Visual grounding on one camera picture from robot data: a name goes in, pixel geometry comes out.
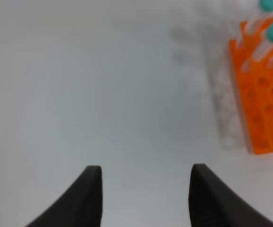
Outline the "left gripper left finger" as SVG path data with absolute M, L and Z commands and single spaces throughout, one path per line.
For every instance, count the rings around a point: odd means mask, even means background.
M 29 227 L 99 227 L 103 213 L 102 169 L 88 166 Z

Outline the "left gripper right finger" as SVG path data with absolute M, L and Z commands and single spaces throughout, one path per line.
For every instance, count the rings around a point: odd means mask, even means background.
M 188 205 L 193 227 L 273 227 L 205 164 L 192 167 Z

